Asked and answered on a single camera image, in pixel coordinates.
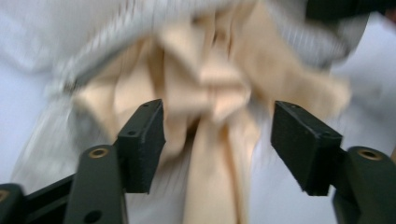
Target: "black plastic part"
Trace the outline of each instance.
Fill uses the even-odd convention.
[[[26,201],[20,186],[0,185],[0,224],[20,224],[26,218]]]
[[[338,224],[356,224],[361,216],[361,211],[356,202],[351,202],[344,198],[338,191],[332,198],[335,216]]]
[[[325,196],[336,170],[342,135],[303,108],[276,102],[271,143],[308,195]]]
[[[70,175],[26,197],[26,223],[63,223],[73,176]]]
[[[127,223],[118,155],[113,146],[92,147],[82,153],[64,223]]]
[[[116,143],[127,192],[149,192],[164,143],[163,102],[141,105],[120,131]]]
[[[305,15],[318,21],[338,21],[396,7],[396,0],[308,0]]]
[[[396,223],[396,166],[384,153],[353,147],[347,153],[346,176],[361,210],[359,223]]]

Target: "screw hole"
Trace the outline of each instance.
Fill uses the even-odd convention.
[[[98,159],[104,157],[108,153],[106,148],[97,148],[90,152],[90,157],[94,159]]]
[[[9,192],[4,189],[0,189],[0,202],[2,202],[7,196]]]
[[[374,152],[374,151],[370,151],[367,149],[361,149],[358,151],[358,153],[368,159],[368,160],[372,160],[372,161],[381,161],[382,160],[382,156],[379,155],[378,153]]]
[[[84,217],[84,222],[85,223],[95,223],[95,222],[99,221],[99,219],[101,217],[102,217],[102,212],[99,210],[94,210],[94,211],[91,211],[90,213],[88,213]]]

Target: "brass screw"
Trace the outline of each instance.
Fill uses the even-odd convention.
[[[8,194],[9,194],[8,190],[0,189],[0,202],[5,200],[8,197]]]
[[[361,149],[358,151],[359,155],[361,155],[362,157],[371,160],[371,161],[381,161],[382,160],[382,156],[372,150],[367,150],[367,149]]]
[[[93,159],[99,159],[107,155],[108,149],[107,148],[97,148],[90,152],[90,157]]]

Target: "beige cloth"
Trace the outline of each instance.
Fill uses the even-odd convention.
[[[304,68],[281,40],[261,2],[180,21],[132,44],[76,93],[115,139],[137,107],[162,98],[172,162],[195,134],[186,224],[248,223],[249,165],[259,130],[252,96],[270,108],[293,102],[324,118],[349,100],[347,84]]]
[[[393,149],[392,155],[390,156],[390,158],[396,163],[396,148]]]

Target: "fabric fold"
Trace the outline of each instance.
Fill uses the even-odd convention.
[[[246,2],[142,38],[74,99],[115,140],[139,105],[162,98],[160,170],[191,149],[183,223],[245,224],[250,160],[260,135],[250,98],[267,108],[284,100],[321,118],[334,115],[349,91],[326,75],[300,63],[262,2]]]

